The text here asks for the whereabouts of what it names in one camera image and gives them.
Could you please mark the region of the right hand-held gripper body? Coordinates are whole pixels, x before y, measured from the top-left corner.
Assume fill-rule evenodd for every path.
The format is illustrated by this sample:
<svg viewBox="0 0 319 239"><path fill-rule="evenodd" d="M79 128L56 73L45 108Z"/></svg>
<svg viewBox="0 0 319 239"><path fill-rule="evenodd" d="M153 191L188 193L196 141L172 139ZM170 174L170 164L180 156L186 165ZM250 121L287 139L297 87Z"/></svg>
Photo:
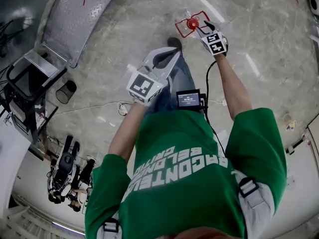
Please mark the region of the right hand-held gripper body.
<svg viewBox="0 0 319 239"><path fill-rule="evenodd" d="M222 35L222 32L219 31L201 38L201 42L203 43L204 47L211 53L212 56L218 55L220 51L222 52Z"/></svg>

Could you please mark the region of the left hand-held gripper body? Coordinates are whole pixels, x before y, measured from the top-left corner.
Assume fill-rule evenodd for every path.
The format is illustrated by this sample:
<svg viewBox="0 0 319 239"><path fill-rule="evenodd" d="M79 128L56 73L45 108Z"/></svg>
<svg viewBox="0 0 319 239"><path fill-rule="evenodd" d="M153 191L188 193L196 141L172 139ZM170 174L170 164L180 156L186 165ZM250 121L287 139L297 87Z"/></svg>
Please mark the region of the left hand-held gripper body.
<svg viewBox="0 0 319 239"><path fill-rule="evenodd" d="M128 72L131 76L126 89L133 98L152 103L167 86L167 79L158 79L154 69L147 72L144 66L140 69L131 67Z"/></svg>

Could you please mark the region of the grey platform trolley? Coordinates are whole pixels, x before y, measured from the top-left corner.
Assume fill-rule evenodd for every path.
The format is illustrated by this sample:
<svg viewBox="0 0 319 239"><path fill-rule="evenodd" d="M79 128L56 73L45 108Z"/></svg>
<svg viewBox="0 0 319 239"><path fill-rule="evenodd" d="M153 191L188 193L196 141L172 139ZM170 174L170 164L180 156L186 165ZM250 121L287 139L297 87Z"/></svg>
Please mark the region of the grey platform trolley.
<svg viewBox="0 0 319 239"><path fill-rule="evenodd" d="M39 45L21 55L7 71L7 82L25 100L34 100L47 91L68 68L75 68L88 38L111 0L55 0ZM37 92L26 95L10 78L11 71L26 60L46 76Z"/></svg>

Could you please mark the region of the person's right forearm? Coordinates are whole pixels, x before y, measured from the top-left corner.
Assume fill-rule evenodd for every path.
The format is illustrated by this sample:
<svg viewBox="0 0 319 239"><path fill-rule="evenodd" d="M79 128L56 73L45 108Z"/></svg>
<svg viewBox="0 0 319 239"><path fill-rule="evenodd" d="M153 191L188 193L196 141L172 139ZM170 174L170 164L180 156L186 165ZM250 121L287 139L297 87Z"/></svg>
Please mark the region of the person's right forearm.
<svg viewBox="0 0 319 239"><path fill-rule="evenodd" d="M251 99L225 55L218 54L214 56L214 58L220 72L223 92L230 117L234 121L238 114L252 109Z"/></svg>

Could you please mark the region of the person's left forearm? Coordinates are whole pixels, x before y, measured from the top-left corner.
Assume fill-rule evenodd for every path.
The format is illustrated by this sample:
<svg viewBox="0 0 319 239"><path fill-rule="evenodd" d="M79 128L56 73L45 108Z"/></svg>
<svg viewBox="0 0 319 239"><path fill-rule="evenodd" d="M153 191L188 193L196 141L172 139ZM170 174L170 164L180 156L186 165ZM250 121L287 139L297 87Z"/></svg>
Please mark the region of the person's left forearm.
<svg viewBox="0 0 319 239"><path fill-rule="evenodd" d="M108 154L122 157L128 163L133 152L146 107L134 103L113 137Z"/></svg>

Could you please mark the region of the person's right hand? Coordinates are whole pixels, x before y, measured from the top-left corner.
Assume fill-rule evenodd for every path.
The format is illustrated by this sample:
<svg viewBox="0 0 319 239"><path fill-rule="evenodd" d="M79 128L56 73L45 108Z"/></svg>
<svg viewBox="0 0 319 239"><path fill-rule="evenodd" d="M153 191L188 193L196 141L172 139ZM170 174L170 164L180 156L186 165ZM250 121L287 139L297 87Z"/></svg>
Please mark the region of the person's right hand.
<svg viewBox="0 0 319 239"><path fill-rule="evenodd" d="M228 45L228 40L227 40L227 38L224 35L222 35L221 44L222 44L223 49L222 49L222 52L220 51L218 53L218 55L222 54L224 56L227 56L229 45Z"/></svg>

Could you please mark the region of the person's left hand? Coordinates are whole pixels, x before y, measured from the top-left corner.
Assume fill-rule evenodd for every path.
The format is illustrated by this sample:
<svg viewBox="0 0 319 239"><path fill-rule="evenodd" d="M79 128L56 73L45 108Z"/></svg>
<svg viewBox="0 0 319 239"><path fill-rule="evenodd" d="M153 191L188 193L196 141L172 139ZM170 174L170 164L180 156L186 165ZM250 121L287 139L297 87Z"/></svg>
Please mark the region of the person's left hand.
<svg viewBox="0 0 319 239"><path fill-rule="evenodd" d="M145 99L139 100L138 98L133 98L134 103L142 105L143 107L149 107L151 105L151 102L148 102Z"/></svg>

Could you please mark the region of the blue jeans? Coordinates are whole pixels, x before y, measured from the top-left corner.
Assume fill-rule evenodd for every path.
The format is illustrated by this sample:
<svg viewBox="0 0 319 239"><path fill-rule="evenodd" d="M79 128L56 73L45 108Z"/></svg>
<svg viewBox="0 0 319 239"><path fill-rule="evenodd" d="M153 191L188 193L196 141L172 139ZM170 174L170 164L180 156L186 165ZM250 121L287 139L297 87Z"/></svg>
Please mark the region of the blue jeans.
<svg viewBox="0 0 319 239"><path fill-rule="evenodd" d="M195 89L195 84L189 67L182 55L173 67L171 74L171 84L169 83L162 92L155 97L155 100L147 108L145 117L161 112L177 110L176 93Z"/></svg>

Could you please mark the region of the dark shoe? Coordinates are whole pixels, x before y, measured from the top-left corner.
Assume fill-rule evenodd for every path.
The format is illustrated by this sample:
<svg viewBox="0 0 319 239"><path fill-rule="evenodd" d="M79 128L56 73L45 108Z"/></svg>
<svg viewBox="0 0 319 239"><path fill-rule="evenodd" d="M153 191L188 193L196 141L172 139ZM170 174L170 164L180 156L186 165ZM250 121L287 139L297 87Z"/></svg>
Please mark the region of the dark shoe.
<svg viewBox="0 0 319 239"><path fill-rule="evenodd" d="M176 37L169 37L167 39L167 46L168 47L174 47L178 51L182 52L182 43L181 41Z"/></svg>

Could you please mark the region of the small black screen device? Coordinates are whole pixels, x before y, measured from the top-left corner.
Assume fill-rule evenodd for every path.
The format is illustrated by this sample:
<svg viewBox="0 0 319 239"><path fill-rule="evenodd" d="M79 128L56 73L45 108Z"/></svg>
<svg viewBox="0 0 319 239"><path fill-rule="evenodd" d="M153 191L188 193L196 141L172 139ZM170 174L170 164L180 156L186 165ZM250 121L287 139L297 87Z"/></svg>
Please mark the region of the small black screen device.
<svg viewBox="0 0 319 239"><path fill-rule="evenodd" d="M200 89L178 91L176 93L177 109L188 110L204 114L207 110L206 94Z"/></svg>

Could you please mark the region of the black mesh wastebasket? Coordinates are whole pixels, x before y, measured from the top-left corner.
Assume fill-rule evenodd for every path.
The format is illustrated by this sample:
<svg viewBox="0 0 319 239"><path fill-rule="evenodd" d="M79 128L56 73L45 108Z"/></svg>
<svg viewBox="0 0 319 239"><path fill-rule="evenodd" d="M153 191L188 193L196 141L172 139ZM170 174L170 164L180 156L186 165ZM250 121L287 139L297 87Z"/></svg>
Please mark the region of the black mesh wastebasket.
<svg viewBox="0 0 319 239"><path fill-rule="evenodd" d="M67 81L60 89L55 93L56 98L62 103L67 104L71 97L77 90L77 86L73 81Z"/></svg>

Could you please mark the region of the green printed t-shirt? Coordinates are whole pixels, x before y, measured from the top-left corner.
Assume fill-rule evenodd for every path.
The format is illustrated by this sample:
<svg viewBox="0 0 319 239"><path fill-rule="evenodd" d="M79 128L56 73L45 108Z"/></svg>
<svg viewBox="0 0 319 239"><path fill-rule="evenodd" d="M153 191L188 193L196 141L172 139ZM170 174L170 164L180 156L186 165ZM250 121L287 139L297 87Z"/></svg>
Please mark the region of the green printed t-shirt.
<svg viewBox="0 0 319 239"><path fill-rule="evenodd" d="M155 239L198 227L258 239L278 208L286 179L285 152L270 109L238 114L224 154L202 114L155 113L140 126L132 177L114 154L93 170L86 239L100 237L113 215L123 239Z"/></svg>

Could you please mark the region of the small colourful packet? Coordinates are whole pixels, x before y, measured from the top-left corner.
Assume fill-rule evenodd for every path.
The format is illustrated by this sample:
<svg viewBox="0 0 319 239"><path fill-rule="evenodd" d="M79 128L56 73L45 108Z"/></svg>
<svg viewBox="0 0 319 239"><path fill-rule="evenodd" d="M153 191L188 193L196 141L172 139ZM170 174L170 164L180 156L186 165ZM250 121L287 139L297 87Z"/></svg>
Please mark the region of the small colourful packet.
<svg viewBox="0 0 319 239"><path fill-rule="evenodd" d="M294 131L296 121L292 119L290 113L285 113L282 117L286 131Z"/></svg>

